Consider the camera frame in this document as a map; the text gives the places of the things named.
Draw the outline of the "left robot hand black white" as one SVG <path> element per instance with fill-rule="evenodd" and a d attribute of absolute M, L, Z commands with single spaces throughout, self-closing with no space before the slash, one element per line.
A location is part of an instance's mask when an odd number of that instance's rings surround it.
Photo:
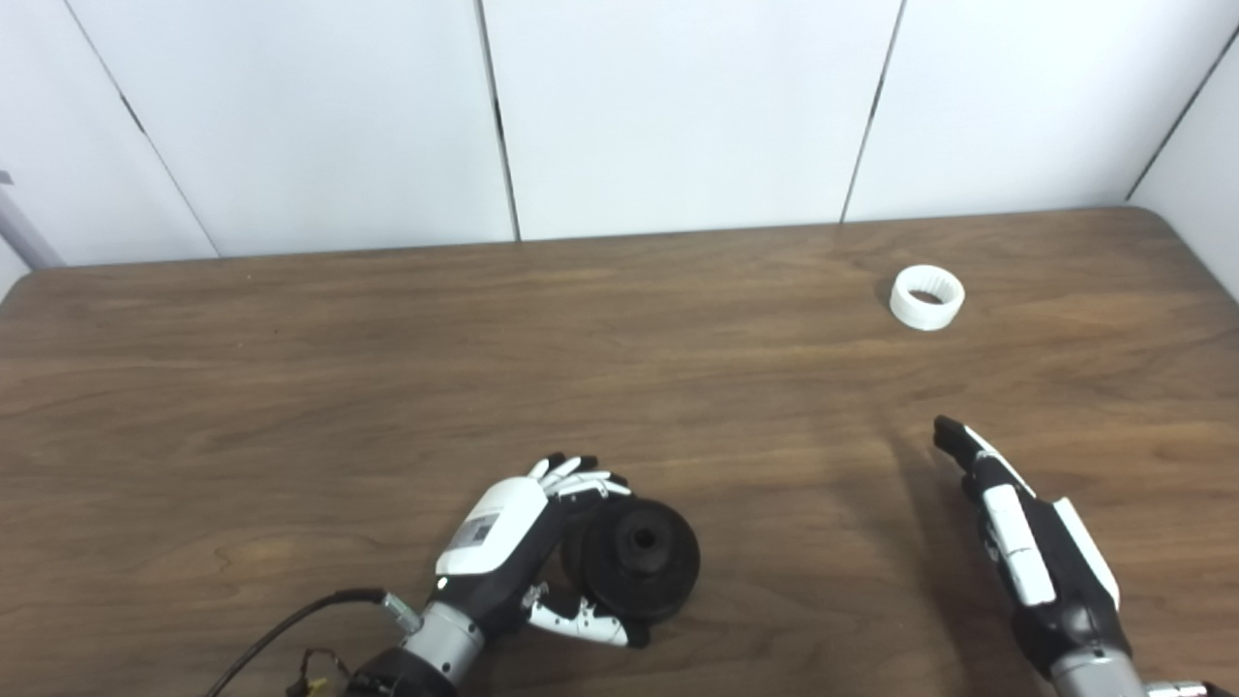
<path fill-rule="evenodd" d="M 644 649 L 646 623 L 624 621 L 598 600 L 558 599 L 540 578 L 571 524 L 633 491 L 593 456 L 553 453 L 523 475 L 496 482 L 439 553 L 431 605 L 460 613 L 487 641 L 527 623 L 563 636 Z"/>

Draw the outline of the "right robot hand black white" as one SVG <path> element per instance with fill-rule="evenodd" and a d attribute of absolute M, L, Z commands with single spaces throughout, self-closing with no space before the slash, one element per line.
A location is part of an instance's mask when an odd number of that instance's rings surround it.
<path fill-rule="evenodd" d="M 1014 638 L 1044 678 L 1080 654 L 1132 657 L 1119 615 L 1120 592 L 1070 499 L 1042 499 L 996 447 L 947 415 L 933 442 L 963 470 L 983 548 L 1009 592 Z"/>

